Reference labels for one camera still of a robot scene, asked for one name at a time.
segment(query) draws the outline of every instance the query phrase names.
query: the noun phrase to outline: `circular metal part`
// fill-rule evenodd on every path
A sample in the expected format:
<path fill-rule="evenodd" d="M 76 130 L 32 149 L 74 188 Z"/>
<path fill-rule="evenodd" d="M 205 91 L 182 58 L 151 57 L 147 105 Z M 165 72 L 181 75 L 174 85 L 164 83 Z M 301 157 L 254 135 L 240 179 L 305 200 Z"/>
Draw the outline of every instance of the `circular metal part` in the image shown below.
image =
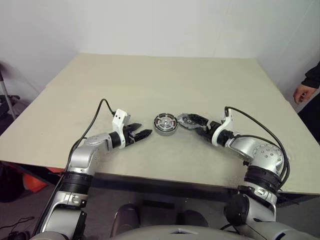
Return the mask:
<path fill-rule="evenodd" d="M 284 157 L 277 146 L 271 144 L 260 144 L 253 150 L 254 161 L 250 164 L 279 174 L 282 170 Z"/>
<path fill-rule="evenodd" d="M 170 113 L 160 113 L 153 122 L 154 130 L 162 136 L 174 134 L 178 128 L 178 121 Z"/>

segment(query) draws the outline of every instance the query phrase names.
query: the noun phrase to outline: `black cable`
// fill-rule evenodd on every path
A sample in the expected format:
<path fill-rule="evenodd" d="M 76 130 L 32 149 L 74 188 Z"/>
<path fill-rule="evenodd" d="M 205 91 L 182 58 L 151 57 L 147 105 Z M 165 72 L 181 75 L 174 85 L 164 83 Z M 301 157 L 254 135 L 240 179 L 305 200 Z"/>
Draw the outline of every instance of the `black cable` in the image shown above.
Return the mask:
<path fill-rule="evenodd" d="M 22 224 L 22 223 L 28 222 L 30 220 L 33 220 L 33 219 L 35 219 L 34 216 L 22 217 L 15 224 L 0 227 L 0 230 L 13 227 L 13 229 L 11 230 L 11 232 L 12 232 L 18 224 Z"/>
<path fill-rule="evenodd" d="M 254 139 L 260 139 L 260 140 L 263 140 L 269 144 L 272 144 L 276 147 L 278 147 L 276 144 L 274 144 L 272 141 L 269 141 L 268 139 L 265 139 L 263 137 L 260 137 L 260 136 L 255 136 L 255 135 L 236 135 L 234 136 L 235 139 L 238 139 L 238 138 L 254 138 Z M 286 165 L 286 173 L 285 173 L 285 176 L 283 178 L 283 180 L 281 181 L 281 184 L 279 185 L 279 189 L 285 184 L 285 182 L 287 181 L 288 177 L 290 175 L 290 163 L 289 161 L 287 162 L 287 165 Z"/>
<path fill-rule="evenodd" d="M 107 101 L 105 98 L 103 98 L 103 99 L 100 100 L 99 105 L 98 105 L 98 107 L 97 107 L 97 109 L 96 109 L 96 111 L 95 111 L 95 114 L 94 114 L 93 119 L 92 119 L 92 121 L 90 122 L 89 126 L 88 126 L 87 129 L 84 131 L 84 133 L 81 135 L 81 137 L 72 145 L 72 147 L 71 147 L 71 149 L 70 149 L 70 152 L 69 152 L 69 155 L 68 155 L 68 160 L 67 160 L 66 166 L 65 166 L 65 168 L 64 168 L 64 172 L 62 173 L 62 175 L 61 175 L 58 183 L 55 185 L 55 187 L 54 187 L 54 189 L 53 189 L 53 191 L 52 191 L 52 193 L 51 193 L 51 195 L 50 195 L 50 197 L 49 197 L 49 199 L 48 199 L 48 201 L 47 201 L 47 203 L 46 203 L 46 205 L 45 205 L 45 207 L 44 207 L 44 209 L 43 209 L 43 211 L 42 211 L 42 213 L 41 213 L 41 215 L 40 215 L 40 217 L 39 217 L 39 219 L 38 219 L 38 221 L 37 221 L 37 223 L 36 223 L 36 225 L 35 225 L 35 228 L 34 228 L 34 230 L 33 230 L 32 236 L 34 236 L 34 235 L 36 235 L 36 234 L 38 233 L 38 230 L 39 230 L 39 227 L 40 227 L 39 225 L 40 225 L 40 223 L 42 223 L 42 222 L 44 221 L 43 218 L 44 218 L 44 217 L 46 216 L 46 214 L 48 213 L 49 206 L 50 206 L 51 203 L 52 203 L 53 197 L 55 196 L 55 194 L 56 194 L 56 192 L 57 192 L 57 189 L 58 189 L 58 187 L 59 187 L 62 179 L 65 177 L 64 173 L 68 170 L 68 166 L 69 166 L 70 161 L 71 161 L 71 156 L 72 156 L 72 154 L 74 153 L 74 151 L 77 149 L 77 147 L 79 146 L 79 144 L 81 143 L 81 141 L 86 138 L 86 134 L 89 132 L 89 130 L 91 129 L 91 127 L 92 127 L 93 124 L 95 123 L 95 121 L 96 121 L 96 119 L 97 119 L 97 117 L 98 117 L 98 114 L 99 114 L 99 112 L 100 112 L 101 105 L 102 105 L 103 102 L 106 103 L 106 105 L 107 105 L 108 109 L 110 110 L 112 116 L 114 116 L 114 115 L 116 114 L 116 112 L 111 109 L 108 101 Z"/>
<path fill-rule="evenodd" d="M 229 228 L 231 226 L 232 226 L 232 224 L 228 223 L 228 224 L 224 225 L 223 227 L 221 227 L 220 230 L 225 230 L 225 229 L 227 229 L 227 228 Z"/>
<path fill-rule="evenodd" d="M 279 185 L 279 188 L 281 188 L 286 183 L 286 181 L 287 181 L 287 179 L 289 177 L 289 174 L 290 174 L 290 165 L 289 165 L 288 156 L 287 156 L 286 150 L 285 150 L 283 144 L 281 143 L 281 141 L 267 127 L 265 127 L 262 123 L 260 123 L 259 121 L 257 121 L 252 116 L 250 116 L 249 114 L 245 113 L 244 111 L 241 111 L 241 110 L 239 110 L 239 109 L 237 109 L 235 107 L 232 107 L 232 106 L 226 106 L 226 107 L 224 107 L 225 116 L 229 116 L 228 109 L 235 110 L 236 112 L 241 113 L 242 115 L 246 116 L 250 120 L 254 121 L 261 128 L 263 128 L 268 134 L 270 134 L 274 138 L 274 140 L 278 143 L 279 148 L 282 150 L 283 158 L 284 158 L 283 169 L 282 169 L 281 174 L 280 174 L 280 179 L 283 178 L 284 174 L 285 174 L 285 176 L 284 176 L 281 184 Z"/>
<path fill-rule="evenodd" d="M 233 226 L 233 229 L 235 230 L 235 232 L 236 232 L 237 234 L 239 234 L 239 235 L 240 235 L 240 232 L 238 231 L 238 229 L 236 229 L 236 227 L 235 227 L 235 226 Z"/>

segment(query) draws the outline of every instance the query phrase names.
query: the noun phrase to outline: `black sleeve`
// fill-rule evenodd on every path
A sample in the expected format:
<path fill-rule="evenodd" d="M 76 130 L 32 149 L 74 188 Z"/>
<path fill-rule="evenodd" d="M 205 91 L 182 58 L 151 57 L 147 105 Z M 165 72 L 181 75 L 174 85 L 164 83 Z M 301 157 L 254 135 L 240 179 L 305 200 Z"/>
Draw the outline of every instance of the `black sleeve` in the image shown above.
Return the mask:
<path fill-rule="evenodd" d="M 320 62 L 317 66 L 310 69 L 305 76 L 306 78 L 301 84 L 318 89 L 320 86 Z"/>

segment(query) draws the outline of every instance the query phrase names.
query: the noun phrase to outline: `white wall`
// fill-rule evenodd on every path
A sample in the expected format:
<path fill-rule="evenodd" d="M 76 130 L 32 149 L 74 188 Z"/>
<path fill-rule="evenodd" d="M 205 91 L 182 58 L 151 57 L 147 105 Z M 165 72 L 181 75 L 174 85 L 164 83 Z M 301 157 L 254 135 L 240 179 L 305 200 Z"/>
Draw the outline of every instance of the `white wall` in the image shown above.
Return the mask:
<path fill-rule="evenodd" d="M 0 1 L 10 93 L 32 101 L 77 52 L 257 58 L 292 103 L 320 57 L 320 1 Z"/>

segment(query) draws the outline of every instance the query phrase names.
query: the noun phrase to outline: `human hand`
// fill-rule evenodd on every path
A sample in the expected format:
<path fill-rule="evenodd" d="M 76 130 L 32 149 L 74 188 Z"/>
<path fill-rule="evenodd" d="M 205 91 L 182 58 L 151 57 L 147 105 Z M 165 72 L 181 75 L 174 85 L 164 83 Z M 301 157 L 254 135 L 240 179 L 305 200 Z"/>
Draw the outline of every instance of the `human hand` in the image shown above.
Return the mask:
<path fill-rule="evenodd" d="M 295 103 L 299 104 L 308 101 L 316 91 L 316 88 L 300 84 L 293 94 Z"/>

